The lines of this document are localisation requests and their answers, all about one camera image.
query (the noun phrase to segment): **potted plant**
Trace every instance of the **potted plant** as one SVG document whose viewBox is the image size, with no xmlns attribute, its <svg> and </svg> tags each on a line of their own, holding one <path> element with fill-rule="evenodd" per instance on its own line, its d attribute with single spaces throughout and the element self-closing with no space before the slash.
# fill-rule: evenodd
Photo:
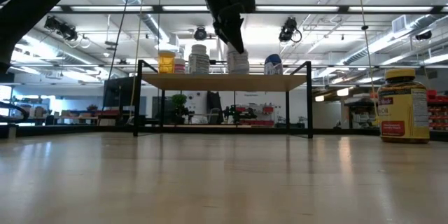
<svg viewBox="0 0 448 224">
<path fill-rule="evenodd" d="M 95 104 L 91 104 L 87 107 L 87 111 L 97 111 L 98 110 L 98 106 Z"/>
<path fill-rule="evenodd" d="M 183 116 L 188 115 L 188 109 L 185 107 L 187 96 L 184 94 L 175 94 L 171 100 L 174 104 L 174 123 L 182 125 L 185 121 Z"/>
</svg>

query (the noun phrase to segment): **hanging wire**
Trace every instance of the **hanging wire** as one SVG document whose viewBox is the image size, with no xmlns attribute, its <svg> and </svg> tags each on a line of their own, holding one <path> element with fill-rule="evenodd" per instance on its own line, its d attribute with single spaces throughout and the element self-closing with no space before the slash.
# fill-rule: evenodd
<svg viewBox="0 0 448 224">
<path fill-rule="evenodd" d="M 129 0 L 126 0 L 126 2 L 125 2 L 125 8 L 124 8 L 124 10 L 123 10 L 123 14 L 122 14 L 122 17 L 121 17 L 120 27 L 118 28 L 117 40 L 116 40 L 116 42 L 115 42 L 116 46 L 115 46 L 115 48 L 114 48 L 114 50 L 113 50 L 112 64 L 111 64 L 111 68 L 109 69 L 109 75 L 108 75 L 108 78 L 107 78 L 107 83 L 108 83 L 108 85 L 109 85 L 109 81 L 111 80 L 111 76 L 112 76 L 113 62 L 115 61 L 115 56 L 117 55 L 118 42 L 119 42 L 119 40 L 120 40 L 120 34 L 121 34 L 121 30 L 122 30 L 122 28 L 123 28 L 123 22 L 125 21 L 126 9 L 127 9 L 127 3 L 128 3 L 128 2 L 129 2 Z M 106 87 L 104 88 L 104 89 L 105 89 L 105 92 L 104 92 L 104 95 L 103 95 L 103 107 L 102 107 L 101 111 L 104 111 L 104 107 L 105 107 L 105 105 L 106 105 L 106 96 L 107 96 L 107 93 L 108 93 L 108 92 L 107 92 L 107 90 L 108 90 L 108 85 L 106 85 Z"/>
<path fill-rule="evenodd" d="M 141 4 L 140 4 L 140 15 L 143 13 L 143 2 L 144 0 L 141 0 Z M 135 50 L 135 66 L 134 66 L 134 80 L 132 81 L 132 96 L 131 96 L 131 106 L 134 105 L 134 92 L 135 92 L 135 80 L 137 77 L 137 65 L 138 63 L 138 58 L 139 58 L 139 46 L 140 46 L 140 32 L 141 32 L 141 21 L 139 22 L 139 33 L 137 34 L 137 49 Z M 132 117 L 132 110 L 129 110 L 129 120 Z"/>
<path fill-rule="evenodd" d="M 363 17 L 363 25 L 364 28 L 366 28 L 367 26 L 365 25 L 365 14 L 364 14 L 364 3 L 363 0 L 360 0 L 361 3 L 361 15 Z M 367 46 L 367 56 L 369 58 L 369 70 L 370 70 L 370 83 L 372 84 L 372 93 L 373 93 L 373 98 L 375 98 L 375 87 L 373 85 L 373 68 L 372 68 L 372 61 L 370 59 L 370 51 L 369 51 L 369 41 L 368 41 L 368 36 L 367 36 L 367 29 L 364 29 L 364 38 L 365 38 L 365 44 Z M 375 108 L 375 121 L 378 121 L 379 117 L 378 117 L 378 108 L 377 108 L 377 103 L 374 102 L 374 108 Z"/>
</svg>

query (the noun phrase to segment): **jar lid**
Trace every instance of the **jar lid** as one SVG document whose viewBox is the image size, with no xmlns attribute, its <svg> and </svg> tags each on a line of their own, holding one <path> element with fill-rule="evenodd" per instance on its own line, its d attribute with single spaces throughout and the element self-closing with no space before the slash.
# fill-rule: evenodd
<svg viewBox="0 0 448 224">
<path fill-rule="evenodd" d="M 397 77 L 415 77 L 415 69 L 393 69 L 386 72 L 386 80 Z"/>
</svg>

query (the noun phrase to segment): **white container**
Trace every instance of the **white container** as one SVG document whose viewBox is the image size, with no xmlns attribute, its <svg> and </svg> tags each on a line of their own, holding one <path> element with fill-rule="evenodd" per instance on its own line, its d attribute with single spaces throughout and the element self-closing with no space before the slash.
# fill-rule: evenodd
<svg viewBox="0 0 448 224">
<path fill-rule="evenodd" d="M 227 69 L 229 74 L 249 74 L 249 54 L 237 52 L 232 44 L 227 44 Z"/>
<path fill-rule="evenodd" d="M 207 55 L 207 47 L 205 45 L 194 45 L 191 55 L 188 58 L 189 74 L 209 74 L 210 57 Z"/>
</svg>

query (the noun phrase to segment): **security camera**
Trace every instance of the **security camera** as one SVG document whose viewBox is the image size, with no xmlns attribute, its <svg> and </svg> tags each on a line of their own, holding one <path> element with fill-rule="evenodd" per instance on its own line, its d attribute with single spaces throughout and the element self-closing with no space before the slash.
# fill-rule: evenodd
<svg viewBox="0 0 448 224">
<path fill-rule="evenodd" d="M 205 27 L 198 27 L 195 31 L 194 38 L 197 41 L 205 40 L 207 38 L 207 32 L 205 31 Z"/>
</svg>

